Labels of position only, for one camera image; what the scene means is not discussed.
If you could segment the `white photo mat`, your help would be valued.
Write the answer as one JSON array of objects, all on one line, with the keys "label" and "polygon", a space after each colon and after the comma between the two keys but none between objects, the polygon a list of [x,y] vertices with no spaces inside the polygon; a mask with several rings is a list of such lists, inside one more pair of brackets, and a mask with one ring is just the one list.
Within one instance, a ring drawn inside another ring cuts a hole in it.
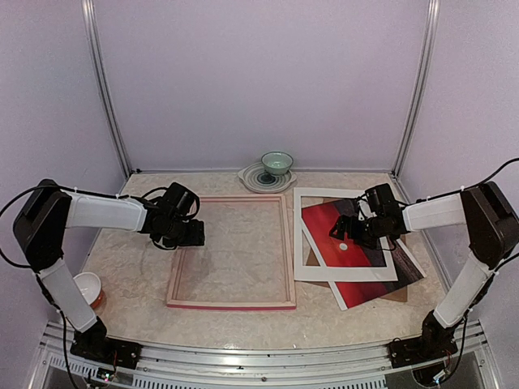
[{"label": "white photo mat", "polygon": [[[388,251],[388,240],[383,237],[380,244],[386,263],[385,267],[328,267],[318,250],[307,226],[302,221],[302,197],[354,199],[364,194],[363,190],[330,188],[294,188],[294,279],[296,281],[325,282],[392,282],[397,281],[392,255]],[[306,238],[318,259],[319,266],[307,266],[303,255],[303,238]]]}]

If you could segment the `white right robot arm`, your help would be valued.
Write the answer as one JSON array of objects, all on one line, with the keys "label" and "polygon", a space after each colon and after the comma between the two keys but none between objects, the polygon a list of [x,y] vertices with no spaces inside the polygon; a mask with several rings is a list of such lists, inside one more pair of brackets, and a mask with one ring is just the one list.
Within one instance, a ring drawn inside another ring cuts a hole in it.
[{"label": "white right robot arm", "polygon": [[414,351],[431,360],[452,339],[453,332],[483,299],[496,273],[515,258],[518,215],[493,182],[460,188],[428,199],[404,204],[390,186],[374,186],[355,200],[358,211],[367,206],[369,216],[337,217],[329,235],[349,238],[375,249],[382,237],[396,239],[408,233],[443,227],[465,229],[467,259],[444,299],[422,322]]}]

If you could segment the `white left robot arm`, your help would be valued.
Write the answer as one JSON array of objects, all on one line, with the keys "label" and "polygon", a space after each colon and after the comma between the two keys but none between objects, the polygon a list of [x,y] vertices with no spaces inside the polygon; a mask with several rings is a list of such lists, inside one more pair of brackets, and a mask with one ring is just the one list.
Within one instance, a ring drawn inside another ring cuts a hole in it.
[{"label": "white left robot arm", "polygon": [[102,323],[65,263],[62,244],[66,231],[91,228],[140,233],[161,250],[205,243],[204,222],[197,218],[200,198],[177,182],[134,196],[71,189],[45,179],[23,195],[28,200],[14,220],[13,233],[27,266],[49,303],[83,333],[83,349],[98,361],[108,359],[114,344],[95,329]]}]

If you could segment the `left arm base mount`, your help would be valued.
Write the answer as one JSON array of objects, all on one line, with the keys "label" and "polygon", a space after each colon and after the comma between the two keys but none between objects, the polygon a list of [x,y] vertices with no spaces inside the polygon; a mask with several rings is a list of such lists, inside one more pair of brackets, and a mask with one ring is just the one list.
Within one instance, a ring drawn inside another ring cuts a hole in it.
[{"label": "left arm base mount", "polygon": [[96,322],[86,331],[74,331],[71,353],[114,368],[135,370],[142,347],[133,341],[108,337],[105,324],[97,317]]}]

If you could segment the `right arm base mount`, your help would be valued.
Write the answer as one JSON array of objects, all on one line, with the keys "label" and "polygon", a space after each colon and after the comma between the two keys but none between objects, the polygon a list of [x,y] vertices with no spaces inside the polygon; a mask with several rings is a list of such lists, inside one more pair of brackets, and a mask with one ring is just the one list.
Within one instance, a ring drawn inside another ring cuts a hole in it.
[{"label": "right arm base mount", "polygon": [[416,365],[456,353],[454,332],[458,326],[443,327],[431,311],[422,322],[420,336],[406,340],[395,338],[388,344],[392,368]]}]

